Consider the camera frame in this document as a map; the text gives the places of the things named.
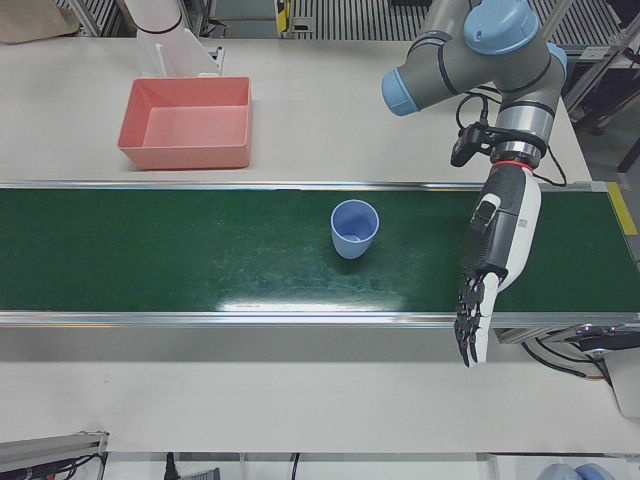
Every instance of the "blue joint cap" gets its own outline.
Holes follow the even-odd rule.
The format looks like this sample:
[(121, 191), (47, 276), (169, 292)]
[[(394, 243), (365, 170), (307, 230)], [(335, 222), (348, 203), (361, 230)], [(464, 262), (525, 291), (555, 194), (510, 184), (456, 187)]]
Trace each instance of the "blue joint cap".
[(464, 40), (481, 55), (502, 55), (525, 46), (539, 28), (526, 0), (483, 0), (464, 22)]
[(382, 79), (382, 96), (389, 110), (399, 117), (418, 111), (397, 68), (387, 73)]
[(549, 49), (549, 53), (560, 60), (562, 64), (562, 68), (564, 68), (564, 79), (567, 79), (567, 53), (557, 46), (555, 43), (547, 42), (547, 48)]

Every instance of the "metal frame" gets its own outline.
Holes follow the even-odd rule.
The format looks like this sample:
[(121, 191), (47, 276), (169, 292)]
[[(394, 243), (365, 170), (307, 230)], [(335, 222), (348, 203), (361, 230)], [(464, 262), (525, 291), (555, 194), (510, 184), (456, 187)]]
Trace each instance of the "metal frame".
[(558, 25), (560, 25), (560, 22), (569, 8), (571, 8), (574, 1), (575, 0), (558, 0), (558, 3), (556, 3), (556, 6), (553, 8), (551, 15), (543, 25), (542, 34), (545, 40), (549, 41), (551, 39), (551, 36), (556, 31), (556, 28), (558, 28)]
[(640, 34), (640, 14), (629, 24), (629, 26), (620, 35), (620, 43), (623, 48), (614, 52), (606, 61), (597, 63), (592, 66), (580, 79), (575, 83), (571, 90), (564, 96), (564, 103), (567, 111), (571, 114), (584, 100), (587, 94), (598, 84), (609, 67), (621, 55), (624, 48), (628, 47), (633, 39)]
[[(104, 190), (421, 190), (480, 191), (483, 183), (431, 182), (209, 182), (179, 180), (0, 180), (2, 189), (104, 189)], [(540, 184), (543, 192), (607, 192), (606, 182), (574, 182), (562, 189)]]
[[(0, 311), (2, 327), (345, 327), (452, 328), (455, 313), (404, 312), (40, 312)], [(535, 329), (536, 335), (581, 325), (640, 327), (640, 314), (588, 312), (496, 312), (491, 328)], [(502, 335), (503, 343), (522, 341), (516, 332)]]
[(67, 2), (89, 36), (99, 37), (102, 35), (100, 27), (93, 18), (89, 7), (87, 7), (87, 4), (83, 0), (67, 0)]
[[(63, 437), (0, 443), (0, 472), (94, 454), (106, 454), (109, 434), (77, 433)], [(104, 473), (104, 462), (98, 480)]]

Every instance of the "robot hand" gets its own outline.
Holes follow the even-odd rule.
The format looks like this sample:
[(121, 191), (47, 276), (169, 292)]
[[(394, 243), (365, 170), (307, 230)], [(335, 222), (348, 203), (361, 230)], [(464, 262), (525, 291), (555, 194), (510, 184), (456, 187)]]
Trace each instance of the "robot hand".
[(469, 357), (476, 364), (487, 361), (489, 327), (499, 285), (500, 279), (494, 272), (462, 277), (454, 330), (467, 367)]
[(540, 188), (531, 168), (499, 161), (476, 202), (469, 223), (455, 335), (465, 365), (485, 363), (498, 293), (522, 272), (529, 256)]

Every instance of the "robotic arm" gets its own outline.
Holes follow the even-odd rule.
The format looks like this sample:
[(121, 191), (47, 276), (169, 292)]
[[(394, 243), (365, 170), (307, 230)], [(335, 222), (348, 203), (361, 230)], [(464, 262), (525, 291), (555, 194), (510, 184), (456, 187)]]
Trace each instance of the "robotic arm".
[(566, 76), (566, 55), (542, 38), (526, 0), (435, 0), (404, 65), (382, 82), (387, 106), (404, 116), (493, 81), (502, 95), (495, 127), (486, 112), (462, 128), (451, 163), (490, 156), (462, 259), (455, 333), (469, 366), (486, 362), (497, 294), (527, 261), (540, 210), (533, 170), (545, 155)]

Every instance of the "metal shelf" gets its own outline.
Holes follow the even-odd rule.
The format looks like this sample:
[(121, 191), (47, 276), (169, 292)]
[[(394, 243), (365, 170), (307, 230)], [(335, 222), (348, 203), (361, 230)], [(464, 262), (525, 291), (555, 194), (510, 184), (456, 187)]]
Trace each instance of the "metal shelf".
[[(544, 24), (559, 1), (530, 0), (530, 4)], [(296, 0), (291, 37), (408, 41), (417, 35), (428, 10), (419, 6), (392, 7), (389, 0)], [(551, 40), (572, 58), (593, 46), (611, 46), (610, 53), (623, 48), (615, 15), (604, 0), (575, 0)]]
[[(543, 25), (558, 3), (560, 0), (529, 1)], [(612, 51), (624, 48), (615, 14), (604, 0), (575, 0), (550, 40), (570, 58), (580, 57), (588, 47), (609, 46)]]
[(115, 0), (54, 0), (56, 5), (72, 10), (80, 20), (79, 36), (112, 37), (120, 10)]
[(295, 0), (291, 37), (413, 40), (428, 10), (428, 7), (392, 7), (388, 0)]

